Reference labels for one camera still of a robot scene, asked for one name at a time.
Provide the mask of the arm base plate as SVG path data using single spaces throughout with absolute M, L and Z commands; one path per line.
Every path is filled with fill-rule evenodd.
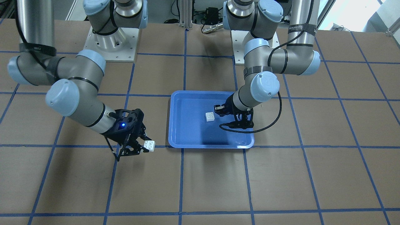
M 107 62 L 134 63 L 140 29 L 120 27 L 111 35 L 101 36 L 89 29 L 84 49 L 94 50 Z
M 245 54 L 253 50 L 259 43 L 265 43 L 265 41 L 253 40 L 254 37 L 249 34 L 249 31 L 231 30 L 230 33 L 235 65 L 244 65 Z

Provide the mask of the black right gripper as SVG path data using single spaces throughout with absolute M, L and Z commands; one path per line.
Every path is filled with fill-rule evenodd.
M 140 137 L 144 141 L 152 141 L 146 135 L 146 127 L 143 124 L 144 113 L 139 108 L 129 111 L 126 109 L 118 109 L 111 113 L 111 117 L 116 121 L 112 127 L 102 133 L 103 136 L 117 142 L 122 148 L 115 159 L 119 162 L 121 156 L 133 156 L 142 153 L 143 146 L 136 141 Z

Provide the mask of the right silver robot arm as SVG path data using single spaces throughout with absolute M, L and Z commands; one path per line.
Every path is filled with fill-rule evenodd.
M 7 65 L 17 83 L 50 86 L 46 104 L 65 117 L 113 140 L 121 146 L 120 157 L 153 152 L 155 142 L 146 136 L 144 113 L 140 109 L 114 110 L 98 98 L 106 60 L 90 49 L 74 58 L 59 57 L 54 42 L 53 4 L 50 0 L 16 0 L 16 27 L 20 54 Z

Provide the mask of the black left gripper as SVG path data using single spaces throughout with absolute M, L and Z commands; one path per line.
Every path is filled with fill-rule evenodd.
M 253 115 L 254 111 L 253 109 L 246 109 L 244 111 L 238 109 L 234 105 L 234 94 L 229 96 L 226 100 L 226 102 L 223 105 L 214 105 L 214 112 L 220 116 L 224 117 L 226 115 L 232 114 L 234 115 L 234 121 L 229 122 L 229 123 L 223 123 L 220 124 L 219 127 L 221 129 L 224 129 L 223 126 L 227 126 L 229 128 L 241 128 L 241 129 L 249 129 L 254 127 L 253 123 Z

